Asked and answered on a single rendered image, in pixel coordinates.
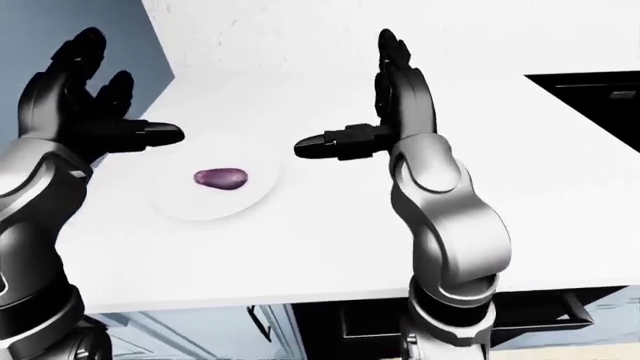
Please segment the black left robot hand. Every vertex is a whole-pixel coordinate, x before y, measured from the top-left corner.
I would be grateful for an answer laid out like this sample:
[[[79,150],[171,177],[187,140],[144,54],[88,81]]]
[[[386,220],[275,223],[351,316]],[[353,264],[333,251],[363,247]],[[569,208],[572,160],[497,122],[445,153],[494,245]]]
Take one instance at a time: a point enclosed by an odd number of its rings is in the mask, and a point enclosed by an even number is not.
[[[20,96],[20,136],[51,140],[88,164],[110,153],[142,152],[185,139],[177,125],[126,118],[134,90],[128,71],[116,73],[95,95],[86,89],[106,45],[103,33],[89,27],[56,50]]]

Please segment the purple eggplant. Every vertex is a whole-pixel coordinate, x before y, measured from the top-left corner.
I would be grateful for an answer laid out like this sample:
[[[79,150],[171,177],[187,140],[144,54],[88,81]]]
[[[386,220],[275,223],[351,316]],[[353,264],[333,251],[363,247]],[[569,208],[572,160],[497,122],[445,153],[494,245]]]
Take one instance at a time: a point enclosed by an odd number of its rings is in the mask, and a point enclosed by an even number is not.
[[[198,171],[193,179],[198,185],[232,191],[246,184],[248,174],[237,168],[216,168]]]

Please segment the white cabinet door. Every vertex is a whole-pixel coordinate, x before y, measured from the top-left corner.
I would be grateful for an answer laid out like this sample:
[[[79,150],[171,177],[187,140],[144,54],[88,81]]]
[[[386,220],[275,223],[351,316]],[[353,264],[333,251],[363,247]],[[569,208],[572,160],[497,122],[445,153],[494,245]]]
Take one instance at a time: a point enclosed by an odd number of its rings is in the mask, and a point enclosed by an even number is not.
[[[104,323],[114,360],[307,360],[290,305],[255,305],[271,326],[269,343],[248,306],[92,314]]]

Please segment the white round plate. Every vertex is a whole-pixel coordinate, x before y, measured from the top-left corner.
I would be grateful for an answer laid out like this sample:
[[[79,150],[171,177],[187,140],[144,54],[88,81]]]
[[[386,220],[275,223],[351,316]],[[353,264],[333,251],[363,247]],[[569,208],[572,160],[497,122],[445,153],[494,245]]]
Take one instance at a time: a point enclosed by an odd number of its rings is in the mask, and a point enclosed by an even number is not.
[[[212,221],[242,212],[274,188],[276,153],[234,143],[187,143],[155,174],[154,208],[182,221]]]

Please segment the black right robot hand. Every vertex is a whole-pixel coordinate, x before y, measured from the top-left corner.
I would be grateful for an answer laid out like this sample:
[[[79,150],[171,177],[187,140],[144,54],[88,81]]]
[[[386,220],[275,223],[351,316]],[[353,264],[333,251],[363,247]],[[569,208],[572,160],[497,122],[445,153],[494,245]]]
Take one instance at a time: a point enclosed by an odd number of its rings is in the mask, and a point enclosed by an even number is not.
[[[437,132],[436,113],[424,75],[410,65],[405,42],[389,29],[378,36],[379,71],[374,79],[374,106],[379,125],[348,125],[339,131],[298,141],[298,158],[350,161],[391,151],[407,137]]]

